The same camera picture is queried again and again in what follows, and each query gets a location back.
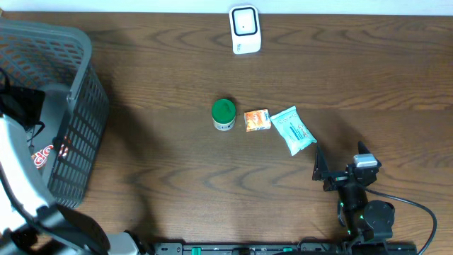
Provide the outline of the light blue tissue pack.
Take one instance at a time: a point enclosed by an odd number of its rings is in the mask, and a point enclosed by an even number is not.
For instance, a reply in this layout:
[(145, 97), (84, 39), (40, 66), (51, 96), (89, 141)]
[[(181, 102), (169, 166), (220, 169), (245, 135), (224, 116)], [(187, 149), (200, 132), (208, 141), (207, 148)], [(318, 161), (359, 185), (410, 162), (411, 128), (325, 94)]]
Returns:
[(292, 156), (309, 145), (317, 143), (316, 138), (299, 117), (296, 106), (271, 116), (270, 120), (284, 138)]

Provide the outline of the red candy bar wrapper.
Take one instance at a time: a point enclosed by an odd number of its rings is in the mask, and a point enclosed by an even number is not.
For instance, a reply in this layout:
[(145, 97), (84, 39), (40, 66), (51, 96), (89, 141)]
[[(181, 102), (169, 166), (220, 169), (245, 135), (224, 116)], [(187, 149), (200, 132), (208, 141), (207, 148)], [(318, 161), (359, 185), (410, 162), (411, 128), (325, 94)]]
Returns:
[[(38, 170), (43, 170), (50, 156), (50, 152), (55, 148), (57, 138), (52, 139), (52, 143), (32, 154), (32, 160)], [(65, 136), (63, 143), (60, 144), (58, 159), (66, 159), (69, 154), (69, 145), (72, 141)]]

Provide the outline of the orange snack packet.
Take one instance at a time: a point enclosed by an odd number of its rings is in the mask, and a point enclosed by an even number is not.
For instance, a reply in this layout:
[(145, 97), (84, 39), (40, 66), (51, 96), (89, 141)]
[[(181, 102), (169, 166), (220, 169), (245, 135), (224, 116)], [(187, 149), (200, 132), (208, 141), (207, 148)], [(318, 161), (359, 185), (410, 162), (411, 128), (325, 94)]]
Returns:
[(246, 132), (268, 130), (272, 127), (268, 109), (252, 110), (244, 113)]

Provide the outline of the green lid jar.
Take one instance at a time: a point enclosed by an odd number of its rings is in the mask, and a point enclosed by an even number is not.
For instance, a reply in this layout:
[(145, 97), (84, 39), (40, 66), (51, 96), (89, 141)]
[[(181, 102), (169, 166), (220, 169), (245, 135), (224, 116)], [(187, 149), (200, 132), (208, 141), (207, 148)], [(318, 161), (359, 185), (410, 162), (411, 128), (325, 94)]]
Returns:
[(220, 131), (233, 128), (236, 121), (236, 106), (229, 99), (223, 98), (214, 102), (212, 106), (213, 125)]

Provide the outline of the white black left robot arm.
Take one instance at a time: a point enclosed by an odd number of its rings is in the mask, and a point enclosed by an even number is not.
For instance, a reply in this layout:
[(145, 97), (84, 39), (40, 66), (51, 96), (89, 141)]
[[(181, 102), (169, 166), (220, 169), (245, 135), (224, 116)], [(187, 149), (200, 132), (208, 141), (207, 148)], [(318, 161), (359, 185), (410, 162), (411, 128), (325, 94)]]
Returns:
[(1, 72), (1, 253), (147, 254), (129, 232), (106, 234), (91, 217), (59, 205), (37, 165), (59, 150), (48, 142), (35, 157), (44, 91), (12, 86)]

